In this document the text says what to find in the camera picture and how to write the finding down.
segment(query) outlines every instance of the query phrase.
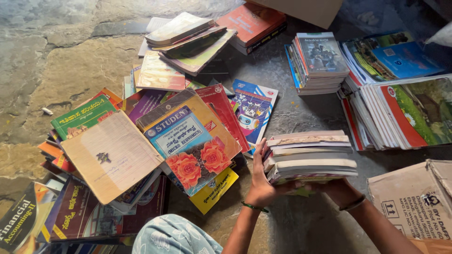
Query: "purple book cover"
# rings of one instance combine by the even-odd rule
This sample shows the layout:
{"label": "purple book cover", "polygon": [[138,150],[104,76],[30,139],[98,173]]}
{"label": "purple book cover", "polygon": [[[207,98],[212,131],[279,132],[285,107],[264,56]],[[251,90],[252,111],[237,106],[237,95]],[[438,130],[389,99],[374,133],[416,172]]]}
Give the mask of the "purple book cover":
{"label": "purple book cover", "polygon": [[138,118],[155,109],[162,103],[166,93],[167,91],[149,89],[137,103],[135,108],[130,112],[130,120],[135,123]]}

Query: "stone floor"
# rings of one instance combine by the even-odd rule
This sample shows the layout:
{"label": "stone floor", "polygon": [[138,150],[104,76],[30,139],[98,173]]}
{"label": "stone floor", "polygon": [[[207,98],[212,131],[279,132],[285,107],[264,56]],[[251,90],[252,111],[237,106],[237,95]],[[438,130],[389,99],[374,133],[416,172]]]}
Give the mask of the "stone floor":
{"label": "stone floor", "polygon": [[[353,2],[356,1],[344,2],[330,27],[338,39],[375,32],[347,20]],[[30,181],[46,182],[49,177],[39,166],[44,157],[35,146],[46,138],[50,120],[103,87],[122,93],[122,78],[128,75],[132,64],[141,62],[137,53],[150,17],[170,18],[188,11],[214,18],[241,3],[240,0],[0,0],[0,217]],[[379,8],[385,17],[379,29],[406,28],[397,16],[397,8],[390,5]],[[230,68],[231,78],[279,90],[266,137],[334,129],[349,134],[335,94],[303,98],[296,95],[283,44],[290,43],[296,32],[321,30],[297,19],[288,21],[287,31],[249,56],[228,46],[221,57]],[[423,29],[430,29],[432,35],[435,28],[430,27]],[[52,110],[54,116],[43,114],[42,107]],[[350,181],[366,194],[369,177],[427,158],[452,160],[451,149],[446,146],[354,152],[352,156],[358,164],[359,177]],[[193,221],[224,245],[240,211],[240,201],[248,191],[252,170],[252,164],[242,169],[238,182],[205,216],[173,186],[169,212]],[[378,253],[359,225],[347,213],[338,212],[322,194],[311,198],[283,196],[270,210],[259,218],[250,253]]]}

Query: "small white debris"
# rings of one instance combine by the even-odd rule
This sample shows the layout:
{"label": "small white debris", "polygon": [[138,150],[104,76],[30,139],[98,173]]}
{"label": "small white debris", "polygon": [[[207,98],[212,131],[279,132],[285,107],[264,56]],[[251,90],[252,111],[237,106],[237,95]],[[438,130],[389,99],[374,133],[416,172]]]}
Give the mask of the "small white debris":
{"label": "small white debris", "polygon": [[53,112],[50,111],[50,109],[42,108],[41,110],[44,111],[44,113],[48,114],[49,116],[53,115]]}

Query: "green bangle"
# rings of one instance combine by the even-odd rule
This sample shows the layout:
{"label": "green bangle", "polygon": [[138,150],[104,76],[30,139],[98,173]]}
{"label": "green bangle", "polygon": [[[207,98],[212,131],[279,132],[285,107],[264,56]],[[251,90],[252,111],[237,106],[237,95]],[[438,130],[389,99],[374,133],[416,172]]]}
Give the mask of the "green bangle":
{"label": "green bangle", "polygon": [[243,204],[244,206],[246,206],[246,207],[249,207],[249,208],[251,208],[251,209],[256,209],[256,210],[259,210],[259,211],[262,211],[262,212],[266,212],[266,213],[268,213],[268,210],[267,210],[267,209],[265,209],[265,208],[258,208],[258,207],[254,207],[254,206],[252,206],[252,205],[249,205],[249,204],[247,204],[247,203],[245,203],[245,202],[243,202],[243,201],[242,201],[242,204]]}

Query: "orange flower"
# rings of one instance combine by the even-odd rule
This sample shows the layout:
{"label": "orange flower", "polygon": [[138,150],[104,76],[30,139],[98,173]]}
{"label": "orange flower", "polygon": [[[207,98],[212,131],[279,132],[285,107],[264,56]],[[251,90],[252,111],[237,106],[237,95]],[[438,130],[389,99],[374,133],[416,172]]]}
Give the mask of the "orange flower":
{"label": "orange flower", "polygon": [[219,174],[231,164],[223,149],[214,140],[204,144],[204,148],[201,150],[201,159],[205,161],[204,167],[210,173]]}
{"label": "orange flower", "polygon": [[196,186],[201,177],[201,168],[196,166],[197,163],[195,156],[182,152],[179,154],[177,167],[171,168],[186,189]]}

